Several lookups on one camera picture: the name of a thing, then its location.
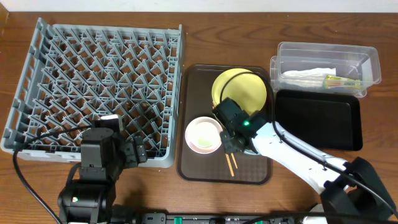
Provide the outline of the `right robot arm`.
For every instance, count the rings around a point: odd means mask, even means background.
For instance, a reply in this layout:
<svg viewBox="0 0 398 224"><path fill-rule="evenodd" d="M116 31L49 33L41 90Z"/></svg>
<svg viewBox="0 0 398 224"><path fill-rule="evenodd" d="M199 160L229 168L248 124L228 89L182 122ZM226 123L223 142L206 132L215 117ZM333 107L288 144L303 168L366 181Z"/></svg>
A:
<svg viewBox="0 0 398 224"><path fill-rule="evenodd" d="M320 196L322 211L305 212L304 220L323 217L327 223L388 222L397 207L373 166L358 157L352 162L324 153L286 131L260 109L250 113L237 100L213 100L213 114L224 127L226 153L251 150L268 157L304 180Z"/></svg>

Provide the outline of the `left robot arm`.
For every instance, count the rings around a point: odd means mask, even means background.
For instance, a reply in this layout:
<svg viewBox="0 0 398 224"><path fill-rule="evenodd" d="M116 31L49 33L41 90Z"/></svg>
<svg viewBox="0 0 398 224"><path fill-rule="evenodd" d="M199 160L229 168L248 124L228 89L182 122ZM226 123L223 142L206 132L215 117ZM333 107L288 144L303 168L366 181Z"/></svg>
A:
<svg viewBox="0 0 398 224"><path fill-rule="evenodd" d="M92 121L83 132L81 162L71 168L58 196L62 223L141 222L133 209L114 204L122 171L148 160L143 139L126 140L123 131L121 116L112 114Z"/></svg>

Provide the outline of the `green yellow snack wrapper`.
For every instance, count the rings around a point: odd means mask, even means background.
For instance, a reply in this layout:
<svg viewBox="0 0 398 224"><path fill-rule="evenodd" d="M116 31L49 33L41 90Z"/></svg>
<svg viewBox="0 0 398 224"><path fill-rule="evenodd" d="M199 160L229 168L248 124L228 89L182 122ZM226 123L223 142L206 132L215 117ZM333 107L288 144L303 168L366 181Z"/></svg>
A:
<svg viewBox="0 0 398 224"><path fill-rule="evenodd" d="M323 80L323 88L330 89L338 87L358 90L362 88L363 85L360 80L353 80L350 78L336 77L331 75L327 75Z"/></svg>

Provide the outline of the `white napkin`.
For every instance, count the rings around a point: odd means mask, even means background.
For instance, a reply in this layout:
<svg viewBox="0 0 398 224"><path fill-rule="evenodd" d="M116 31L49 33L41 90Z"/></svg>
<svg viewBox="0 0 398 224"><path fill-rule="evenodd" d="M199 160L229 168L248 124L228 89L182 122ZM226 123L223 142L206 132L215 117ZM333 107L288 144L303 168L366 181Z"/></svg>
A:
<svg viewBox="0 0 398 224"><path fill-rule="evenodd" d="M286 85L295 85L304 88L322 87L326 77L336 76L335 68L313 68L309 70L289 70L284 72L279 81Z"/></svg>

